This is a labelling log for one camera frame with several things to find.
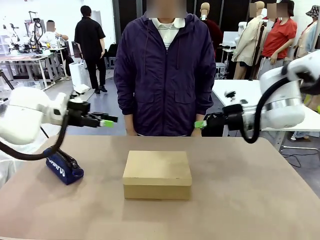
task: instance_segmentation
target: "black shirt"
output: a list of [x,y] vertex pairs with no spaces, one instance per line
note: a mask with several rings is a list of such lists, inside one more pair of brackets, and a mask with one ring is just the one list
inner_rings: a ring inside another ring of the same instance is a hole
[[100,39],[105,37],[100,24],[90,17],[83,17],[75,27],[74,41],[80,44],[85,60],[98,60],[101,57]]

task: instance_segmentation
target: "wooden box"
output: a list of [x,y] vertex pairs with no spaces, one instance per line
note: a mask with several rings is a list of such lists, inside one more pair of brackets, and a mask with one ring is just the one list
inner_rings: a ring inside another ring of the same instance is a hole
[[189,200],[191,185],[186,152],[129,152],[123,173],[126,199]]

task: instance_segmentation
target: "purple hooded jacket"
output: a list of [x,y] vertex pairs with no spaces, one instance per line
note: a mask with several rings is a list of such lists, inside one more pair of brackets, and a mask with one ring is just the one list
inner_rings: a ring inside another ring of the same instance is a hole
[[152,20],[130,22],[119,44],[114,82],[124,115],[144,136],[189,136],[196,114],[213,105],[216,74],[207,26],[193,14],[185,18],[168,50]]

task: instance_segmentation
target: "hand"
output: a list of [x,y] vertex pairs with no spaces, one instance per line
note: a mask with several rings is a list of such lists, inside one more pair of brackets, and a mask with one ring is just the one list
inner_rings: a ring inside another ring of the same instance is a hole
[[277,59],[278,59],[278,53],[275,52],[275,53],[272,54],[272,56],[270,57],[270,63],[271,63],[271,65],[275,64],[276,61],[277,61]]
[[104,57],[105,53],[106,53],[106,51],[103,50],[102,53],[101,53],[100,59],[102,59]]
[[138,134],[136,133],[136,131],[134,129],[130,129],[130,130],[126,130],[126,135],[127,136],[133,136],[133,137],[136,137],[138,136]]
[[195,128],[191,134],[191,137],[202,137],[201,129]]

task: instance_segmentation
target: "brown tabletop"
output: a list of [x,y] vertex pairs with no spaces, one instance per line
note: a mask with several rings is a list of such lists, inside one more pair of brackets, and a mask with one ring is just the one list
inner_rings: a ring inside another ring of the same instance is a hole
[[[320,238],[320,200],[267,140],[67,136],[62,149],[84,178],[66,186],[44,160],[28,162],[0,190],[0,239]],[[125,200],[129,150],[186,151],[192,199]]]
[[46,59],[50,57],[50,55],[37,55],[40,56],[39,58],[32,58],[36,54],[26,53],[20,55],[8,55],[8,56],[0,56],[0,62],[19,62],[19,61],[26,61],[26,62],[33,62]]

